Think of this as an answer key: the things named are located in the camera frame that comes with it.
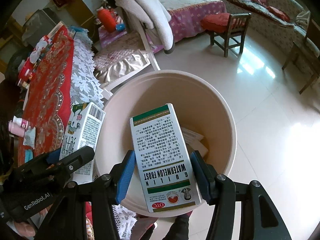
red tablecloth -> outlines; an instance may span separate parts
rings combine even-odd
[[[53,45],[38,65],[30,82],[29,96],[23,119],[36,127],[33,157],[60,147],[70,117],[70,84],[73,39],[63,26],[52,39]],[[19,140],[18,165],[24,164],[23,138]]]

blue gripper pad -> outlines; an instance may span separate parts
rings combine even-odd
[[[204,162],[198,151],[191,153],[190,161],[201,196],[208,202],[212,199],[211,193],[215,188],[214,177],[216,174],[212,174],[208,169],[207,164]]]
[[[116,202],[118,204],[120,204],[120,202],[125,198],[125,195],[127,194],[135,165],[135,153],[134,151],[129,150],[121,163],[121,168],[119,168],[119,172],[121,172],[121,170],[123,171],[117,185]]]
[[[48,164],[56,164],[59,161],[61,148],[54,150],[48,154],[47,163]]]

white towel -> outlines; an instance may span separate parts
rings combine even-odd
[[[115,0],[116,5],[130,12],[148,29],[156,29],[165,50],[173,46],[172,30],[169,26],[170,14],[159,0]]]

pink floral bedspread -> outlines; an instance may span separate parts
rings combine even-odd
[[[223,1],[191,5],[182,9],[168,11],[172,19],[169,22],[174,42],[186,37],[196,36],[204,31],[200,21],[209,14],[226,12]]]
[[[113,41],[127,34],[126,30],[122,32],[114,31],[113,33],[108,33],[108,31],[104,28],[104,26],[101,26],[98,31],[99,31],[101,48],[105,48],[107,45],[111,44]]]

guilin watermelon frost box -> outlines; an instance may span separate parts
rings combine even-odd
[[[201,203],[172,104],[130,118],[133,147],[149,212]]]

